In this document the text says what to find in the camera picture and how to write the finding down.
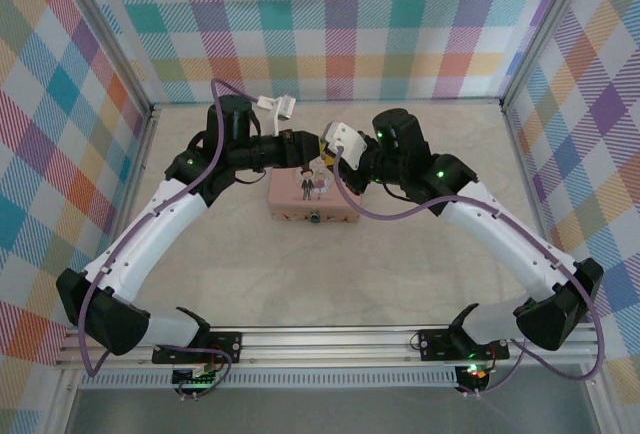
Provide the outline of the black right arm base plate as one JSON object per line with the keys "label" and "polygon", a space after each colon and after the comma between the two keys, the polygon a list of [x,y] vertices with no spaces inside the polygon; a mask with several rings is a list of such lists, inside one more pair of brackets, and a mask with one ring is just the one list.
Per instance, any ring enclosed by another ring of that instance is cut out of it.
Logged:
{"label": "black right arm base plate", "polygon": [[417,332],[422,361],[508,360],[509,348],[499,341],[478,344],[461,328],[423,329]]}

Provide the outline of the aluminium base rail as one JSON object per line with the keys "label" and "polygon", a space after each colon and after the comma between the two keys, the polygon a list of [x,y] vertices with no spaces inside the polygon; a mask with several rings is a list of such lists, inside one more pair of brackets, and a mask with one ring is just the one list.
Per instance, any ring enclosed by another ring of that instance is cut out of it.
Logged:
{"label": "aluminium base rail", "polygon": [[[435,360],[421,361],[416,347],[419,329],[444,326],[364,326],[364,327],[219,327],[214,331],[242,334],[239,362],[234,368],[334,368],[334,367],[414,367],[421,365],[490,366],[491,351],[472,358],[447,359],[436,354]],[[545,351],[527,343],[536,355],[548,363],[563,367],[569,364],[591,365],[597,352],[596,332],[590,324],[579,325],[558,351]],[[205,364],[158,364],[153,361],[158,348],[139,345],[122,355],[110,355],[103,369],[172,368],[202,370]],[[62,344],[54,367],[83,370],[78,335],[71,330]]]}

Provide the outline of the pink wedding print tin box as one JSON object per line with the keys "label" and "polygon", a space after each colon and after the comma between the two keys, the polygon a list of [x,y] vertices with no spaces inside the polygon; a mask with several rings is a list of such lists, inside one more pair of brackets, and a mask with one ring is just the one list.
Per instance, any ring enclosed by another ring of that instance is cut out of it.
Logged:
{"label": "pink wedding print tin box", "polygon": [[341,195],[324,162],[273,169],[267,204],[272,217],[282,221],[310,222],[307,216],[313,210],[319,212],[320,223],[357,223],[360,219],[359,212]]}

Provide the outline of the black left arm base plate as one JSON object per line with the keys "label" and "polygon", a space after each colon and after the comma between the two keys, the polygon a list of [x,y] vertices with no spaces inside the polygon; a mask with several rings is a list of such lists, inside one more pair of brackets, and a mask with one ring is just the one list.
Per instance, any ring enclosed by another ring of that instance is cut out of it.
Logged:
{"label": "black left arm base plate", "polygon": [[222,354],[214,354],[212,350],[226,353],[232,363],[238,363],[242,350],[241,332],[208,331],[197,334],[188,346],[160,345],[153,351],[153,364],[219,364],[224,360]]}

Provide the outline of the aluminium frame side rail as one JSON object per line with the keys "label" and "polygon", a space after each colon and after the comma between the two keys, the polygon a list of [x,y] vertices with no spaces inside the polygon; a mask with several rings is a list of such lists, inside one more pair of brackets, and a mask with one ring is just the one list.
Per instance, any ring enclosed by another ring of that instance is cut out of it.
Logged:
{"label": "aluminium frame side rail", "polygon": [[104,263],[104,257],[108,257],[111,249],[109,246],[116,241],[120,234],[129,224],[140,189],[141,180],[145,171],[147,159],[153,142],[153,138],[157,128],[156,113],[149,114],[142,121],[141,132],[138,140],[132,144],[131,152],[127,155],[128,164],[126,167],[125,182],[121,187],[117,187],[115,191],[116,205],[113,209],[109,209],[107,213],[107,232],[100,235],[100,239],[96,242],[96,246],[91,252],[91,256],[80,261],[73,261],[73,268],[84,278],[89,276],[89,281],[95,277],[91,274],[91,269],[100,270]]}

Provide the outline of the aluminium frame post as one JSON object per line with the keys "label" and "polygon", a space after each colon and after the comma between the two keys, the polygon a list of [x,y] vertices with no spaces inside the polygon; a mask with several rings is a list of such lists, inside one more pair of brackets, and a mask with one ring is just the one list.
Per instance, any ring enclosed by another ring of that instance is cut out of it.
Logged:
{"label": "aluminium frame post", "polygon": [[144,92],[142,84],[138,81],[133,67],[120,47],[114,31],[102,13],[96,0],[75,0],[86,22],[92,29],[99,44],[104,48],[107,57],[113,63],[116,72],[123,80],[123,84],[129,89],[136,104],[151,112],[153,103]]}
{"label": "aluminium frame post", "polygon": [[534,3],[535,11],[525,31],[521,46],[517,48],[505,80],[500,89],[500,106],[507,116],[547,43],[555,34],[572,0],[540,0]]}

